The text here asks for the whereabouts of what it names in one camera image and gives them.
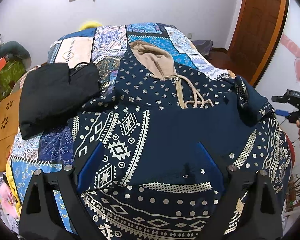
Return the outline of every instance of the folded clothing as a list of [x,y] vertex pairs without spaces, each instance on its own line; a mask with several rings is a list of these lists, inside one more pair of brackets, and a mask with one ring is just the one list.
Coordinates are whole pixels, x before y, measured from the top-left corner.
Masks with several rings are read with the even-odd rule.
[[67,63],[53,63],[31,71],[19,105],[22,138],[66,124],[85,102],[99,96],[99,80],[93,63],[71,70]]
[[0,58],[7,54],[13,54],[20,59],[26,59],[30,57],[29,52],[18,42],[8,41],[0,46]]

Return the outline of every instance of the pink plush toy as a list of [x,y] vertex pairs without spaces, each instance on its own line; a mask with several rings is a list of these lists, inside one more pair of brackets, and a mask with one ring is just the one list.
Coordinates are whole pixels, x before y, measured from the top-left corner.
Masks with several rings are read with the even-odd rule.
[[11,193],[9,186],[2,183],[0,186],[0,196],[1,196],[1,206],[7,214],[11,215],[13,218],[17,219],[18,214],[16,208],[12,205],[15,203],[15,198]]

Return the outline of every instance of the pink wall sticker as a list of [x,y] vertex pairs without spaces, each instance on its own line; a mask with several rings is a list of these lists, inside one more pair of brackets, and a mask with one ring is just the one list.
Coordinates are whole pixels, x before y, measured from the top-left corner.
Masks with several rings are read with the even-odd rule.
[[296,72],[296,80],[300,82],[300,48],[292,40],[290,40],[285,34],[282,34],[280,43],[284,45],[295,57],[294,69]]

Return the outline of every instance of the floor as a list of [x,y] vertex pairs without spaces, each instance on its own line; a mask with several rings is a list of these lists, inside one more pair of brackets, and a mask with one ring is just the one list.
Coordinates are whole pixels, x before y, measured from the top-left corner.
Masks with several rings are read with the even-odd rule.
[[231,58],[224,52],[220,51],[212,51],[210,52],[210,56],[208,58],[208,61],[217,68],[221,69],[229,69],[231,70],[234,74],[240,75],[245,78],[246,73],[244,69],[241,67],[237,66]]

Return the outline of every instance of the yellow cloth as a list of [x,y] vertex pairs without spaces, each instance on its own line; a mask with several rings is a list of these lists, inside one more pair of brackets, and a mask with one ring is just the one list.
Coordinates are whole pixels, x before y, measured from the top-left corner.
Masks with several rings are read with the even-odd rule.
[[83,25],[81,25],[79,31],[83,31],[89,28],[97,28],[102,26],[102,24],[98,23],[98,22],[86,22]]
[[16,203],[16,211],[17,211],[18,216],[20,217],[21,204],[20,204],[20,200],[18,198],[17,187],[13,180],[13,175],[12,175],[12,171],[11,171],[9,162],[7,162],[7,164],[6,164],[6,176],[7,176],[7,180],[8,180],[10,189],[11,189],[11,193],[16,198],[16,200],[18,200],[18,202]]

